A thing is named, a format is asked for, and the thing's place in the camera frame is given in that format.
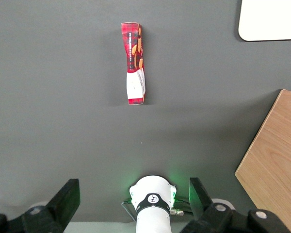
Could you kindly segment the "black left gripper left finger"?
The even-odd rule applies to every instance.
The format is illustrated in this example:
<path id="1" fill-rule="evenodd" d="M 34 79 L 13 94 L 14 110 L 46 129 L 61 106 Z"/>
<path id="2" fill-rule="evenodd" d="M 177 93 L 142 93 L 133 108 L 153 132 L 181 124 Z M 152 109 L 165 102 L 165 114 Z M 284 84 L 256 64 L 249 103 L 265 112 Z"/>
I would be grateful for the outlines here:
<path id="1" fill-rule="evenodd" d="M 63 233 L 81 202 L 79 179 L 70 179 L 46 205 L 8 220 L 0 214 L 0 233 Z"/>

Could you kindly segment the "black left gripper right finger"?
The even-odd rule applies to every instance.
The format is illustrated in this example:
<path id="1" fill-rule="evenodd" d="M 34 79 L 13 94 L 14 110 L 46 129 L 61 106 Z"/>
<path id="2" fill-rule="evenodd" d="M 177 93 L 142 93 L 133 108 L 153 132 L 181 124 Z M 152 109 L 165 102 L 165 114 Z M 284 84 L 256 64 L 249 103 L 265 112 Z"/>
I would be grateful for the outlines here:
<path id="1" fill-rule="evenodd" d="M 213 202 L 199 178 L 189 179 L 189 203 L 194 216 L 182 233 L 289 233 L 273 212 L 253 209 L 242 215 L 227 204 Z"/>

